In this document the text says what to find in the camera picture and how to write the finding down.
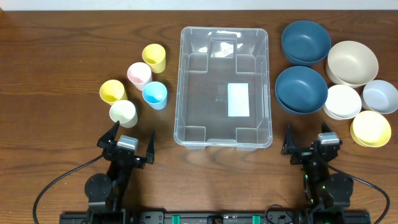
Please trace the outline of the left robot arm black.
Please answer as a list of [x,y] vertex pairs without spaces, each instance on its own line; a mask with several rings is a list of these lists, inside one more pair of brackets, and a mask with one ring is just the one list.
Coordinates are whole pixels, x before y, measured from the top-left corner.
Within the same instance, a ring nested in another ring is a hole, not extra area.
[[154,137],[152,133],[146,156],[135,155],[138,139],[122,135],[115,140],[119,122],[103,134],[97,142],[102,148],[101,156],[110,161],[107,173],[92,175],[85,184],[88,197],[88,224],[102,223],[137,223],[137,218],[130,209],[122,208],[122,200],[134,168],[143,169],[155,160]]

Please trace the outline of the light grey small bowl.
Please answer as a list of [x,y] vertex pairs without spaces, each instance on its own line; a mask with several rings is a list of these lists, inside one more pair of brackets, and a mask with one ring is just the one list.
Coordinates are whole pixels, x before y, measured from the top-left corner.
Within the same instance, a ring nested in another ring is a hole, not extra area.
[[365,110],[390,114],[397,110],[397,89],[384,80],[373,80],[365,85],[361,100]]

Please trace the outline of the dark blue bowl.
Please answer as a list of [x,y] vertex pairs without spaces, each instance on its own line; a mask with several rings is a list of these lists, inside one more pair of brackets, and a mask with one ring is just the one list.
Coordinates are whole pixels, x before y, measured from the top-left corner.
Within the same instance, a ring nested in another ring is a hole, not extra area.
[[325,79],[315,70],[304,66],[285,69],[275,81],[275,98],[290,114],[312,114],[323,108],[328,98]]
[[331,49],[329,33],[313,21],[295,21],[283,31],[283,56],[294,65],[311,66],[322,61]]

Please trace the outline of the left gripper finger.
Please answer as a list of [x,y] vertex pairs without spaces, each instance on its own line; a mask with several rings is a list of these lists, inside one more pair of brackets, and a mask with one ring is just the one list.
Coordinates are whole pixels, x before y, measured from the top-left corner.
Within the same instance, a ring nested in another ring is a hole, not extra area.
[[154,138],[155,138],[155,131],[152,132],[150,137],[150,141],[146,150],[146,163],[153,164],[155,159],[155,149],[154,149]]
[[120,122],[117,121],[114,126],[102,135],[97,142],[97,146],[100,148],[113,147],[116,144],[115,137],[119,129]]

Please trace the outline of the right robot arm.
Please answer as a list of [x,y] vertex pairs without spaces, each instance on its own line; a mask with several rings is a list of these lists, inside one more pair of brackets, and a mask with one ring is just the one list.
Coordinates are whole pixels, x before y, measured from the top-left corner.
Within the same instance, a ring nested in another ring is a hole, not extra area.
[[296,223],[349,223],[345,208],[350,206],[353,180],[336,171],[330,173],[328,162],[338,156],[343,141],[326,123],[309,147],[297,147],[290,127],[285,132],[281,154],[290,156],[292,165],[302,165],[305,198],[311,206],[295,215]]

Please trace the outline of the beige large bowl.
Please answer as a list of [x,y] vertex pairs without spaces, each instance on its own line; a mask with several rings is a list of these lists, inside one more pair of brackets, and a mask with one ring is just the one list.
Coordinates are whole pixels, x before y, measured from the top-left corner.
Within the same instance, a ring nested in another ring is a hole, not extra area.
[[379,63],[369,47],[360,42],[346,40],[338,42],[330,49],[325,70],[334,84],[357,88],[376,78]]

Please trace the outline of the white small bowl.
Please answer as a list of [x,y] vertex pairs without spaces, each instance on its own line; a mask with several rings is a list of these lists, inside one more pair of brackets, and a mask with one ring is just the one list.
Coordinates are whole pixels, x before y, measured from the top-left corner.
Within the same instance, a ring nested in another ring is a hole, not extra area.
[[362,108],[357,91],[346,85],[333,85],[328,89],[328,97],[323,105],[324,112],[336,120],[352,119]]

